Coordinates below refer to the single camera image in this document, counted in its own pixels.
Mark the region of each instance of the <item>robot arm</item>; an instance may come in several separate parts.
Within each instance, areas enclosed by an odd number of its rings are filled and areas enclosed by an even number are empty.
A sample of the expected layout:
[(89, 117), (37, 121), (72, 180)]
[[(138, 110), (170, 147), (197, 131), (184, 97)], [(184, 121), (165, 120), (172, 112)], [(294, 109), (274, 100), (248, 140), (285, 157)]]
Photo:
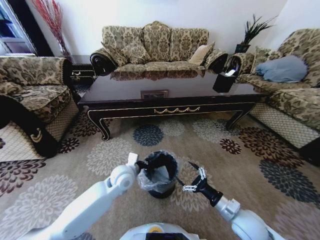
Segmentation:
[(70, 240), (91, 227), (111, 206), (114, 199), (134, 183), (140, 167), (138, 155), (130, 153), (126, 165), (117, 166), (104, 181), (99, 181), (71, 202), (61, 215), (44, 228), (35, 228), (21, 240)]
[(234, 199), (228, 200), (222, 192), (216, 191), (208, 185), (206, 173), (203, 167), (189, 162), (199, 172), (199, 176), (191, 185), (185, 185), (179, 178), (178, 182), (183, 186), (183, 191), (202, 193), (212, 207), (218, 210), (221, 216), (231, 223), (233, 232), (242, 240), (285, 240), (264, 220), (250, 210), (242, 210), (240, 203)]

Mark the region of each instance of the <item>blue pillow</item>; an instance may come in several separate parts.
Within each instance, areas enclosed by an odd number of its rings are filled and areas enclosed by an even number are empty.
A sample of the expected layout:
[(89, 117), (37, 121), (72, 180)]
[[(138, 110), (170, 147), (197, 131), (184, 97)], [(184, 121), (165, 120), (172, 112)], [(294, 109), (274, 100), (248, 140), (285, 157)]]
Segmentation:
[(289, 55), (260, 63), (255, 72), (271, 82), (297, 83), (307, 75), (308, 67), (299, 57)]

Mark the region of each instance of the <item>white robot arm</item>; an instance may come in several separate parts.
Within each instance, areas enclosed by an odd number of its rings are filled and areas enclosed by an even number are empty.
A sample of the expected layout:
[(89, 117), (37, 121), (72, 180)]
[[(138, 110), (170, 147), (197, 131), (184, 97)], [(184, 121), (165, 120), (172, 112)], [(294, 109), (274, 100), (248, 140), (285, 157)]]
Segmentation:
[[(207, 184), (203, 167), (190, 163), (199, 171), (192, 185), (183, 185), (184, 191), (200, 192), (215, 207), (222, 217), (231, 223), (232, 230), (242, 240), (284, 240), (278, 233), (265, 224), (254, 212), (240, 209), (236, 200), (228, 200), (221, 192)], [(130, 153), (126, 165), (117, 166), (104, 181), (99, 181), (71, 202), (61, 215), (49, 226), (34, 228), (20, 240), (72, 240), (90, 228), (111, 206), (114, 199), (125, 193), (134, 183), (143, 165), (138, 165), (138, 155)], [(181, 233), (189, 240), (198, 240), (196, 234), (190, 234), (181, 227), (155, 223), (129, 230), (121, 240), (146, 239), (146, 233), (152, 228), (157, 232)]]
[(21, 240), (71, 240), (91, 227), (136, 180), (140, 168), (138, 155), (130, 152), (128, 163), (117, 166), (104, 181), (99, 181), (71, 202), (49, 226), (34, 228)]

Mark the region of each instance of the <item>framed picture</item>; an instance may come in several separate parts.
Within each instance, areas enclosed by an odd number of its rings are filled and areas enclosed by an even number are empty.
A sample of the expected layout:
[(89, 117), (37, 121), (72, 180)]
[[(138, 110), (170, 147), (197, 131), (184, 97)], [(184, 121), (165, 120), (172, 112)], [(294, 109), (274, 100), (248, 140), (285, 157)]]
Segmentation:
[(141, 99), (164, 99), (168, 97), (168, 90), (140, 91)]

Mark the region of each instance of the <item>carpet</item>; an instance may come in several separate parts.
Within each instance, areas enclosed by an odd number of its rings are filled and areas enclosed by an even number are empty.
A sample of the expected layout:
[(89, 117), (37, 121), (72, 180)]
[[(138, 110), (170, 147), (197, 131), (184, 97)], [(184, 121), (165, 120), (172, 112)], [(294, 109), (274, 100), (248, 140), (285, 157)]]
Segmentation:
[[(80, 113), (50, 159), (0, 163), (0, 239), (11, 240), (52, 223), (91, 185), (125, 164), (129, 152), (144, 159), (165, 150), (180, 179), (190, 184), (204, 166), (208, 183), (250, 209), (283, 237), (320, 239), (320, 169), (249, 116), (234, 129), (227, 113), (105, 120), (112, 139)], [(130, 228), (176, 224), (202, 239), (238, 239), (201, 194), (176, 185), (167, 199), (153, 198), (137, 182), (79, 240), (117, 240)]]

